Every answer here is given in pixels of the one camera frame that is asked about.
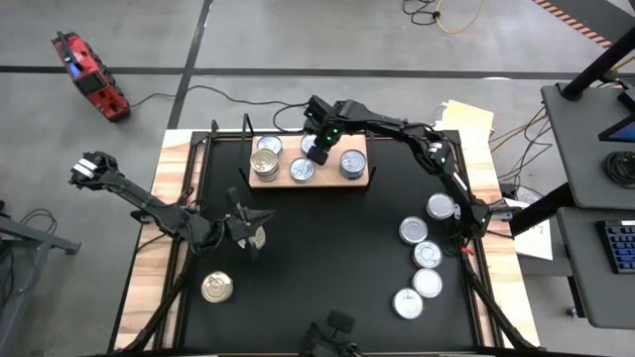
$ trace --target can lid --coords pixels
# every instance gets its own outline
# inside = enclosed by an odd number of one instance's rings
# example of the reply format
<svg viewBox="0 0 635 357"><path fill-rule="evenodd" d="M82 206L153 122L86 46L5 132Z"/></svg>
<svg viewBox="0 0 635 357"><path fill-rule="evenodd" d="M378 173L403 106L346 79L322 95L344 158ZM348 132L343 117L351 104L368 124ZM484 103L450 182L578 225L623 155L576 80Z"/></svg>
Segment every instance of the can lid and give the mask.
<svg viewBox="0 0 635 357"><path fill-rule="evenodd" d="M359 150L346 150L339 158L339 164L349 173L359 173L366 167L366 156Z"/></svg>
<svg viewBox="0 0 635 357"><path fill-rule="evenodd" d="M425 241L415 246L415 261L423 268L436 268L441 263L443 254L439 246Z"/></svg>
<svg viewBox="0 0 635 357"><path fill-rule="evenodd" d="M454 202L445 193L435 193L428 200L428 213L435 219L446 219L454 214Z"/></svg>
<svg viewBox="0 0 635 357"><path fill-rule="evenodd" d="M399 226L399 236L409 244L421 243L428 237L428 225L419 217L406 217Z"/></svg>
<svg viewBox="0 0 635 357"><path fill-rule="evenodd" d="M309 152L311 147L315 144L315 141L316 141L315 135L305 135L304 137L302 137L302 140L300 141L300 147L302 149L302 152L305 153L305 155Z"/></svg>
<svg viewBox="0 0 635 357"><path fill-rule="evenodd" d="M423 268L413 277L413 288L424 298L434 298L441 293L444 283L439 273Z"/></svg>
<svg viewBox="0 0 635 357"><path fill-rule="evenodd" d="M419 317L424 310L424 300L412 289L399 290L393 297L395 311L406 319Z"/></svg>
<svg viewBox="0 0 635 357"><path fill-rule="evenodd" d="M231 279L223 272L213 272L206 276L200 286L202 296L209 302L223 302L231 297L233 290Z"/></svg>
<svg viewBox="0 0 635 357"><path fill-rule="evenodd" d="M305 158L295 159L289 165L291 177L298 181L308 181L314 176L315 171L314 163Z"/></svg>
<svg viewBox="0 0 635 357"><path fill-rule="evenodd" d="M268 173L278 165L278 156L273 150L262 148L256 150L249 163L256 173Z"/></svg>
<svg viewBox="0 0 635 357"><path fill-rule="evenodd" d="M256 229L256 232L253 236L249 237L249 241L256 246L256 249L260 250L265 245L267 241L267 235L265 234L265 228L262 226ZM241 239L238 241L238 246L242 249L245 249L245 240Z"/></svg>
<svg viewBox="0 0 635 357"><path fill-rule="evenodd" d="M277 136L264 136L258 140L258 149L271 149L276 155L282 153L282 141Z"/></svg>

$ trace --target silver can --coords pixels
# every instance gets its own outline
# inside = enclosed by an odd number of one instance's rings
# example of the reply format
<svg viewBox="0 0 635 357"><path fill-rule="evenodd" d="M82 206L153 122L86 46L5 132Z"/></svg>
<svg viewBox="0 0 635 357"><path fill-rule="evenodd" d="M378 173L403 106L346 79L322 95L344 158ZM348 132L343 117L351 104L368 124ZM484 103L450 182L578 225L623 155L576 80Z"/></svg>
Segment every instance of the silver can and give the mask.
<svg viewBox="0 0 635 357"><path fill-rule="evenodd" d="M267 148L271 149L276 156L280 158L282 156L282 140L277 136L264 136L258 140L258 149Z"/></svg>
<svg viewBox="0 0 635 357"><path fill-rule="evenodd" d="M259 180L269 182L278 178L280 171L278 156L271 149L262 148L256 150L251 156L249 164Z"/></svg>
<svg viewBox="0 0 635 357"><path fill-rule="evenodd" d="M450 218L454 214L454 201L445 193L435 193L428 199L426 211L436 220Z"/></svg>
<svg viewBox="0 0 635 357"><path fill-rule="evenodd" d="M406 217L399 225L399 236L408 244L418 244L428 237L428 225L419 217Z"/></svg>
<svg viewBox="0 0 635 357"><path fill-rule="evenodd" d="M209 302L223 302L231 297L234 285L223 272L213 272L202 280L200 292Z"/></svg>
<svg viewBox="0 0 635 357"><path fill-rule="evenodd" d="M267 235L265 234L265 228L262 226L256 229L256 232L253 236L249 237L249 242L256 246L256 249L260 250L267 242ZM238 241L238 246L242 249L245 249L246 242L244 239Z"/></svg>
<svg viewBox="0 0 635 357"><path fill-rule="evenodd" d="M424 311L424 300L412 289L401 289L393 297L393 308L403 318L414 319Z"/></svg>
<svg viewBox="0 0 635 357"><path fill-rule="evenodd" d="M314 167L314 163L309 159L298 158L291 162L289 165L289 174L291 175L291 179L293 179L297 183L307 183L309 182L316 173L316 167Z"/></svg>
<svg viewBox="0 0 635 357"><path fill-rule="evenodd" d="M315 135L305 135L302 137L300 141L300 148L302 149L303 154L305 156L309 153L311 147L315 144L316 136Z"/></svg>
<svg viewBox="0 0 635 357"><path fill-rule="evenodd" d="M339 173L345 179L359 179L364 175L366 156L359 150L346 150L339 158Z"/></svg>
<svg viewBox="0 0 635 357"><path fill-rule="evenodd" d="M417 244L413 252L413 260L419 268L436 268L443 257L439 246L430 241Z"/></svg>
<svg viewBox="0 0 635 357"><path fill-rule="evenodd" d="M423 268L413 277L413 288L424 298L435 298L441 293L444 283L439 273Z"/></svg>

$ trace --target paper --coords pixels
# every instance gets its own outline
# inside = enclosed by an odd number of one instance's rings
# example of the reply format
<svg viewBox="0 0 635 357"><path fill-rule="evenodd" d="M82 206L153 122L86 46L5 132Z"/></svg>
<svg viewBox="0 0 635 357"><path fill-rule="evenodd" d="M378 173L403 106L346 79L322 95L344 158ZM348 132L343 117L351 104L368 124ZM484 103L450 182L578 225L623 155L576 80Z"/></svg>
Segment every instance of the paper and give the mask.
<svg viewBox="0 0 635 357"><path fill-rule="evenodd" d="M511 207L526 208L529 204L514 199L505 198ZM549 227L549 219L543 221L520 235L514 237L516 253L546 260L554 260L552 252L552 231Z"/></svg>

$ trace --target keyboard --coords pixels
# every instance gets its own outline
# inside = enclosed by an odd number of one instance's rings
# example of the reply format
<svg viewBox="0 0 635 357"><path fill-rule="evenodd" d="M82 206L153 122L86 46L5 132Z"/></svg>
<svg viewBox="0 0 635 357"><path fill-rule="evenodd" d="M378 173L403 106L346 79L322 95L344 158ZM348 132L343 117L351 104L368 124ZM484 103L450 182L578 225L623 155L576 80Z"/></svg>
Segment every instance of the keyboard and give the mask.
<svg viewBox="0 0 635 357"><path fill-rule="evenodd" d="M613 273L635 273L635 220L599 221L596 226Z"/></svg>

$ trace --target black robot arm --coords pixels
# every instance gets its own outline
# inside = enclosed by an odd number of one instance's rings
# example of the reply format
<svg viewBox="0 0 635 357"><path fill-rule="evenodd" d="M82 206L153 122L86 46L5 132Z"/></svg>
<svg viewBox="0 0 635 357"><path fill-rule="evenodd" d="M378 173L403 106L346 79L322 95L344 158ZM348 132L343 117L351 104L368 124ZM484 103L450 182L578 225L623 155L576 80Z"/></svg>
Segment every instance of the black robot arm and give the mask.
<svg viewBox="0 0 635 357"><path fill-rule="evenodd" d="M323 165L330 148L343 134L370 131L404 142L415 160L430 175L438 177L459 207L460 229L464 237L480 238L489 223L487 204L474 197L467 177L456 162L452 142L442 132L423 123L409 123L374 113L353 100L337 101L333 106L317 96L311 97L305 111L304 130L315 134L315 145L308 157Z"/></svg>
<svg viewBox="0 0 635 357"><path fill-rule="evenodd" d="M252 256L257 249L248 239L256 229L273 217L273 211L257 211L240 204L235 188L228 192L228 213L215 221L203 218L198 212L184 208L181 202L164 203L119 172L117 160L101 152L84 153L72 167L70 184L92 190L106 189L138 207L153 218L159 229L174 239L187 239L190 248L198 253L213 247L226 237L230 241L247 241ZM138 214L131 214L141 220Z"/></svg>

